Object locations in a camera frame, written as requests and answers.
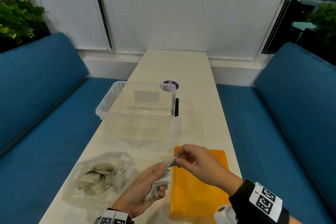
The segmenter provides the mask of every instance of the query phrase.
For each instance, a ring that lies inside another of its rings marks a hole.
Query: right hand
[[[185,144],[175,153],[178,167],[191,172],[200,181],[221,187],[228,170],[210,153],[207,148]]]

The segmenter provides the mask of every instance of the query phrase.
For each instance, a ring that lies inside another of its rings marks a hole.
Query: white table
[[[79,162],[107,151],[127,151],[143,171],[156,162],[173,156],[173,148],[184,143],[197,144],[226,152],[229,169],[241,176],[231,142],[228,126],[205,52],[147,50],[129,81],[179,84],[179,116],[172,121],[174,138],[168,143],[157,143],[143,148],[130,148],[123,141],[113,139],[104,121],[83,151]],[[64,185],[44,214],[40,224],[92,224],[99,214],[69,206],[61,200]],[[171,185],[163,200],[155,202],[136,224],[172,223],[170,214]]]

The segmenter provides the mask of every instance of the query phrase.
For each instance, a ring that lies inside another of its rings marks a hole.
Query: blue bench cushion
[[[279,196],[304,224],[331,224],[332,215],[252,87],[217,85],[243,179]]]
[[[116,81],[88,78],[0,159],[1,223],[39,223],[101,123],[95,109]]]
[[[63,33],[0,54],[0,152],[86,75]]]
[[[287,43],[254,84],[336,215],[336,67]]]

